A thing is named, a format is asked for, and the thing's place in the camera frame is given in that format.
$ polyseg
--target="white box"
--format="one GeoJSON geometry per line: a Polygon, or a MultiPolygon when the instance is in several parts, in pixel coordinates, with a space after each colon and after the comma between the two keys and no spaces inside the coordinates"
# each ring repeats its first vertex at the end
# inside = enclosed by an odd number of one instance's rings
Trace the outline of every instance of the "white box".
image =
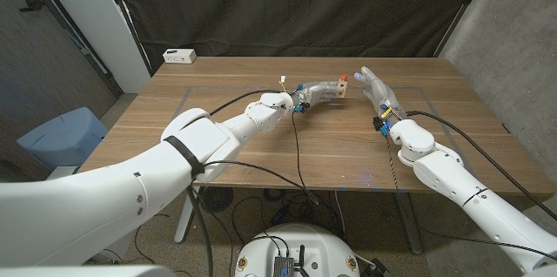
{"type": "Polygon", "coordinates": [[[196,58],[193,49],[168,49],[163,54],[164,62],[169,64],[191,64],[196,58]]]}

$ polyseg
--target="white robotic arm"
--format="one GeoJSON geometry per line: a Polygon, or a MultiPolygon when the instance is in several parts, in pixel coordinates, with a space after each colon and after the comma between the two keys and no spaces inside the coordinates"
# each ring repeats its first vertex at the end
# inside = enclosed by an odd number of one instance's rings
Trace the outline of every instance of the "white robotic arm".
{"type": "Polygon", "coordinates": [[[204,169],[203,163],[235,159],[249,139],[293,112],[294,103],[315,105],[342,91],[332,84],[310,84],[292,96],[263,94],[222,124],[194,108],[171,121],[161,143],[125,162],[61,179],[0,184],[0,267],[82,264],[145,223],[194,179],[210,182],[228,166],[204,169]],[[305,101],[311,95],[311,103],[305,101]]]}
{"type": "MultiPolygon", "coordinates": [[[[496,242],[514,244],[555,256],[557,238],[534,224],[528,217],[489,190],[464,168],[459,154],[435,142],[433,135],[406,118],[393,91],[369,69],[354,75],[366,83],[370,98],[393,142],[401,145],[400,161],[413,168],[426,186],[459,205],[496,242]]],[[[545,264],[548,257],[515,247],[501,247],[522,273],[545,264]]]]}

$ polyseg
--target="black cable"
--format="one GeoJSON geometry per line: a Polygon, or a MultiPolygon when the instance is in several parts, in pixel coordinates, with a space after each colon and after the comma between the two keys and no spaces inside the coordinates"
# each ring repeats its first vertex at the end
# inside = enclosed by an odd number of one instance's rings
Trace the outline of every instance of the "black cable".
{"type": "Polygon", "coordinates": [[[296,123],[294,122],[294,114],[292,113],[292,126],[294,127],[294,137],[296,138],[296,159],[298,161],[298,176],[299,180],[302,181],[302,186],[305,188],[304,179],[302,178],[302,172],[299,170],[299,143],[298,143],[298,132],[296,131],[296,123]]]}
{"type": "Polygon", "coordinates": [[[193,206],[193,212],[196,214],[198,218],[199,226],[201,227],[201,231],[203,233],[203,239],[205,240],[205,248],[207,251],[207,263],[209,264],[209,276],[213,277],[214,274],[213,274],[212,249],[211,249],[211,240],[209,239],[209,231],[207,230],[207,226],[205,225],[205,221],[203,220],[203,215],[201,214],[199,203],[195,199],[195,196],[193,195],[193,191],[191,190],[192,188],[193,188],[192,186],[188,186],[185,188],[185,191],[188,193],[188,197],[190,198],[191,205],[193,206]]]}
{"type": "MultiPolygon", "coordinates": [[[[197,191],[195,191],[194,188],[191,189],[198,197],[198,202],[201,203],[204,207],[205,210],[210,211],[210,209],[207,207],[207,205],[205,204],[205,201],[203,199],[203,195],[199,194],[197,191]]],[[[228,229],[226,229],[225,224],[222,222],[222,220],[220,220],[219,217],[217,217],[217,215],[215,215],[215,213],[213,212],[209,212],[209,214],[215,219],[217,220],[217,222],[220,224],[221,227],[223,227],[223,229],[226,232],[226,236],[228,237],[228,240],[230,241],[230,263],[228,263],[228,276],[232,277],[232,260],[234,257],[234,241],[232,241],[232,236],[230,235],[230,233],[228,232],[228,229]]]]}
{"type": "Polygon", "coordinates": [[[190,277],[193,277],[193,275],[191,275],[190,273],[186,272],[185,270],[177,270],[177,271],[174,271],[174,273],[184,273],[184,274],[187,274],[187,275],[190,276],[190,277]]]}
{"type": "MultiPolygon", "coordinates": [[[[260,198],[258,197],[247,197],[245,199],[242,199],[241,201],[239,201],[234,208],[232,209],[232,227],[234,228],[234,232],[236,233],[236,235],[238,236],[238,238],[240,239],[240,241],[242,242],[242,247],[245,246],[245,242],[242,239],[242,237],[240,236],[240,233],[238,232],[238,229],[236,228],[236,221],[234,219],[234,212],[236,212],[236,209],[238,208],[238,206],[240,206],[240,204],[244,203],[245,201],[247,201],[248,199],[256,199],[259,202],[259,211],[261,212],[261,222],[263,223],[263,233],[265,234],[265,236],[269,237],[269,233],[267,233],[267,231],[265,230],[265,228],[267,227],[267,225],[265,224],[265,218],[263,217],[263,201],[261,201],[260,198]]],[[[277,244],[277,241],[275,241],[273,238],[271,238],[272,242],[275,244],[275,246],[277,246],[278,249],[278,256],[280,256],[280,247],[279,244],[277,244]]]]}
{"type": "Polygon", "coordinates": [[[252,94],[257,94],[257,93],[280,93],[280,92],[282,92],[282,91],[273,90],[273,89],[269,89],[269,90],[257,90],[257,91],[247,92],[246,94],[240,95],[239,97],[234,98],[232,101],[230,101],[230,102],[228,102],[228,103],[226,103],[226,104],[220,106],[220,107],[217,108],[216,110],[211,111],[211,112],[209,113],[209,115],[212,116],[212,115],[216,114],[217,112],[221,111],[222,109],[224,109],[226,106],[228,106],[228,105],[230,105],[230,104],[233,104],[233,103],[236,103],[236,102],[238,102],[240,99],[245,98],[245,97],[247,97],[247,96],[250,96],[250,95],[252,95],[252,94]]]}
{"type": "Polygon", "coordinates": [[[116,255],[116,257],[118,258],[118,260],[120,261],[120,263],[124,264],[124,260],[122,260],[122,258],[120,257],[120,255],[116,254],[116,252],[111,251],[111,250],[109,250],[109,249],[103,249],[103,251],[108,251],[108,252],[110,252],[110,253],[116,255]]]}
{"type": "Polygon", "coordinates": [[[256,168],[259,169],[261,171],[264,172],[268,172],[286,182],[288,182],[289,184],[296,186],[297,188],[299,188],[300,190],[304,191],[309,197],[310,199],[312,199],[313,203],[315,203],[316,205],[319,204],[319,201],[317,200],[317,198],[315,197],[315,195],[313,195],[313,193],[311,193],[309,190],[307,190],[305,187],[295,183],[294,181],[289,180],[286,177],[283,177],[281,175],[279,175],[278,173],[272,171],[271,169],[267,169],[261,166],[257,166],[257,165],[253,165],[253,164],[248,164],[248,163],[244,163],[244,162],[238,162],[236,160],[213,160],[212,162],[206,163],[204,164],[205,167],[209,166],[209,165],[213,165],[213,164],[220,164],[220,163],[224,163],[224,164],[235,164],[235,165],[241,165],[241,166],[247,166],[247,167],[251,167],[251,168],[256,168]]]}
{"type": "MultiPolygon", "coordinates": [[[[390,143],[389,143],[389,139],[387,139],[386,142],[389,145],[389,158],[391,160],[391,172],[393,173],[393,176],[394,176],[393,156],[391,154],[391,146],[390,146],[390,143]]],[[[399,186],[395,184],[395,187],[397,189],[397,192],[396,192],[395,195],[399,195],[399,186]]],[[[535,249],[532,249],[532,248],[529,248],[529,247],[517,246],[517,245],[514,245],[514,244],[503,243],[503,242],[478,240],[478,239],[471,239],[471,238],[462,238],[462,237],[452,236],[452,235],[443,234],[443,233],[436,233],[433,230],[429,230],[429,229],[426,229],[423,226],[421,226],[419,224],[418,220],[414,220],[413,217],[410,216],[411,214],[405,209],[404,205],[400,205],[400,206],[402,207],[402,211],[406,215],[406,217],[417,228],[419,228],[422,231],[425,231],[426,233],[436,235],[436,236],[440,236],[440,237],[443,237],[443,238],[446,238],[446,239],[462,240],[462,241],[477,242],[477,243],[485,243],[485,244],[491,244],[491,245],[502,246],[502,247],[514,247],[514,248],[518,248],[518,249],[521,249],[521,250],[526,250],[526,251],[529,251],[529,252],[533,252],[533,253],[537,253],[537,254],[546,256],[546,257],[548,257],[549,259],[552,259],[552,260],[557,260],[557,257],[554,257],[553,255],[549,255],[547,253],[543,253],[542,251],[535,250],[535,249]]]]}
{"type": "Polygon", "coordinates": [[[288,247],[288,244],[286,244],[286,241],[284,239],[282,239],[280,237],[277,237],[277,236],[266,235],[266,236],[253,238],[253,239],[250,240],[250,242],[255,241],[255,240],[261,240],[261,239],[271,239],[271,240],[278,239],[278,240],[281,240],[282,243],[284,243],[285,246],[286,246],[286,257],[290,256],[290,247],[288,247]]]}
{"type": "Polygon", "coordinates": [[[479,145],[477,145],[472,140],[472,138],[468,137],[468,135],[465,134],[461,129],[457,128],[456,125],[453,125],[453,124],[449,123],[448,121],[444,120],[441,117],[432,115],[432,114],[430,114],[428,112],[424,112],[424,111],[409,111],[406,114],[408,116],[413,116],[413,115],[427,116],[429,118],[433,118],[433,119],[439,121],[443,125],[447,125],[451,129],[455,130],[464,139],[466,139],[468,142],[470,142],[470,144],[476,150],[478,150],[478,152],[480,152],[480,154],[483,155],[490,163],[492,163],[495,166],[495,168],[497,168],[497,170],[499,170],[509,181],[511,181],[514,186],[519,188],[519,190],[521,190],[529,199],[531,199],[537,206],[539,206],[544,212],[546,212],[554,220],[557,220],[557,214],[555,214],[552,210],[550,210],[547,206],[545,206],[541,201],[536,199],[524,186],[522,186],[518,181],[516,181],[505,169],[503,169],[503,167],[499,166],[499,164],[497,164],[497,162],[494,159],[492,159],[479,145]]]}
{"type": "MultiPolygon", "coordinates": [[[[165,216],[165,217],[170,217],[169,215],[166,214],[156,214],[155,216],[165,216]]],[[[138,229],[136,230],[136,235],[133,238],[133,244],[136,246],[136,250],[138,250],[138,253],[141,254],[143,257],[145,257],[147,260],[149,260],[151,262],[152,265],[157,265],[157,263],[155,262],[154,259],[150,258],[149,256],[145,255],[143,252],[141,252],[141,250],[139,250],[138,247],[138,233],[139,233],[139,229],[141,229],[141,226],[144,224],[141,224],[138,229]]]]}

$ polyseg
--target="blue chair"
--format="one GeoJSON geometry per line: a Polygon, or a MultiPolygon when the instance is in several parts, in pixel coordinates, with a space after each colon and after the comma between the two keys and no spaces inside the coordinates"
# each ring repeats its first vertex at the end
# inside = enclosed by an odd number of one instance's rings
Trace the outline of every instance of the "blue chair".
{"type": "Polygon", "coordinates": [[[80,166],[108,130],[86,107],[66,112],[17,140],[39,163],[53,171],[58,166],[80,166]]]}

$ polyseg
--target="table top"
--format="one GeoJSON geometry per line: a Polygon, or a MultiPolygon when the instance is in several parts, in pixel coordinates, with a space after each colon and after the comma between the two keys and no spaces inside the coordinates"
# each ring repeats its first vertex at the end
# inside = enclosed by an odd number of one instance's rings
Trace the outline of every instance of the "table top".
{"type": "MultiPolygon", "coordinates": [[[[431,112],[457,125],[528,191],[544,197],[555,191],[554,183],[466,80],[441,58],[198,57],[193,64],[163,64],[80,172],[116,164],[153,147],[168,123],[190,108],[212,111],[248,91],[278,88],[281,75],[286,75],[287,88],[294,89],[305,82],[337,80],[341,74],[351,76],[362,65],[392,87],[406,111],[431,112]]],[[[361,93],[362,85],[350,77],[345,98],[294,115],[300,168],[308,188],[395,191],[386,139],[372,128],[375,111],[361,93]]],[[[241,114],[258,98],[258,94],[244,98],[212,119],[223,122],[241,114]]],[[[501,194],[520,193],[458,133],[433,119],[413,118],[439,143],[457,151],[466,168],[483,184],[501,194]]],[[[400,191],[432,193],[410,167],[400,163],[396,155],[399,146],[392,147],[400,191]]],[[[272,132],[259,134],[246,144],[237,160],[269,168],[299,182],[290,116],[272,132]]],[[[234,165],[210,186],[291,187],[271,174],[234,165]]]]}

